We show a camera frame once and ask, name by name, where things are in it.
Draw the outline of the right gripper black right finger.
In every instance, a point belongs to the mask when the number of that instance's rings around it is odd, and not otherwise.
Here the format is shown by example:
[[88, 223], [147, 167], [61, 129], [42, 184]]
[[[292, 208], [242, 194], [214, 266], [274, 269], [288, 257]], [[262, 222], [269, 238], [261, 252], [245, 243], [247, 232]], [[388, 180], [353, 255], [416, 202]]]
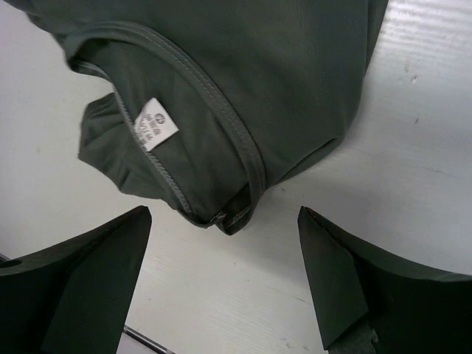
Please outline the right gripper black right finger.
[[471, 351], [470, 276], [397, 256], [307, 207], [298, 229], [326, 351]]

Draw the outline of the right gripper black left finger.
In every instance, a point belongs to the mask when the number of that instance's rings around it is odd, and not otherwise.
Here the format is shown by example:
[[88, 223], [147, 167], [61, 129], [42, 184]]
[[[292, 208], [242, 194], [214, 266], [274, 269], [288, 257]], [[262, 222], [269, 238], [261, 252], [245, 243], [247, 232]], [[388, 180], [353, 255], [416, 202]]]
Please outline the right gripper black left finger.
[[82, 235], [1, 261], [2, 353], [115, 353], [147, 248], [138, 206]]

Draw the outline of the dark grey t-shirt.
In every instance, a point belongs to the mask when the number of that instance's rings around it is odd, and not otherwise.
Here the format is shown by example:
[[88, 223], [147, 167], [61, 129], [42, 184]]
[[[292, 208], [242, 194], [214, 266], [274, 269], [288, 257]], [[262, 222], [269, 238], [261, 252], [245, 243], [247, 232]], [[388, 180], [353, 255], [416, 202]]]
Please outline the dark grey t-shirt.
[[125, 194], [232, 235], [345, 137], [385, 1], [21, 1], [111, 94], [79, 159]]

